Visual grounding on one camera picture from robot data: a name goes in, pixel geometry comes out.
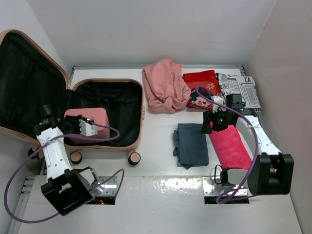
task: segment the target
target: pink cloth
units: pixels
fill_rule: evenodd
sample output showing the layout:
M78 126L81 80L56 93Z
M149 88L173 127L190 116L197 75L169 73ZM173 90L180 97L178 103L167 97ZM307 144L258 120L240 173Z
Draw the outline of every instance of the pink cloth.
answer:
M181 76L183 64L165 58L143 69L142 79L151 111L175 113L183 110L191 89Z
M64 116L79 116L82 115L85 118L92 118L94 122L103 126L109 126L108 117L104 108L80 108L69 109L65 112ZM97 134L90 136L90 138L109 138L110 130L107 128L98 127ZM100 141L73 139L71 140L76 144L94 143Z
M209 136L223 168L249 169L252 160L234 126L230 125L220 132L212 132Z

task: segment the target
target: white wall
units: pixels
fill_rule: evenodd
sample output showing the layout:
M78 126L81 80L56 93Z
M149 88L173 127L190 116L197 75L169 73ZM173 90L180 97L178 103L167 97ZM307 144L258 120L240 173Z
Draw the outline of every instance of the white wall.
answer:
M70 65L244 64L276 0L28 0Z
M306 234L312 233L311 22L312 1L279 0L248 67L256 80L266 132L294 157L291 196Z
M53 45L38 22L26 0L0 1L0 31L19 29L28 34L38 43L57 63L64 67ZM13 171L27 158L29 146L11 137L0 135L0 234L6 234L11 223L10 216L3 205L3 194L6 183ZM9 190L10 208L14 211L24 179L27 175L35 175L40 170L39 162L34 160L27 165Z

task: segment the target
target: red folded fabric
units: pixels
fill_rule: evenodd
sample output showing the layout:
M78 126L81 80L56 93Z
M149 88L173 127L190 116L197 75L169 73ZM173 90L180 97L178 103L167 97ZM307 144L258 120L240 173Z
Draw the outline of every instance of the red folded fabric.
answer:
M249 169L252 160L233 125L223 131L212 132L209 136L223 168Z
M209 89L212 95L219 95L220 89L217 79L215 77L215 71L209 70L204 72L186 73L183 75L183 79L187 86L191 89L191 96L187 103L189 108L200 108L205 110L212 110L212 105L205 99L200 97L195 88L199 85L205 86ZM202 90L201 93L209 98L209 94L206 90Z

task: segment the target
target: black cable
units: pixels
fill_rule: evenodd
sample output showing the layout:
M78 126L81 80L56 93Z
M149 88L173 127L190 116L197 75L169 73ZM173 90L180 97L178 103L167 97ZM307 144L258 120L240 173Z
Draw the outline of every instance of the black cable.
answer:
M216 177L216 170L217 170L218 166L221 168L221 171L223 171L223 167L222 167L220 164L217 164L217 165L215 166L215 168L214 168L214 182L215 182L216 184L221 184L221 183L222 183L221 181L220 181L220 183L217 183L216 180L215 180L215 177Z

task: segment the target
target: suitcase lid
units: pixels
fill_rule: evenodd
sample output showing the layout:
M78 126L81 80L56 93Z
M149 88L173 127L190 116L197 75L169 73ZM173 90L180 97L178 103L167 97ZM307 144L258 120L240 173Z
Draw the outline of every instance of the suitcase lid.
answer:
M2 128L29 135L40 122L38 107L47 103L61 106L69 88L66 72L25 33L0 33Z

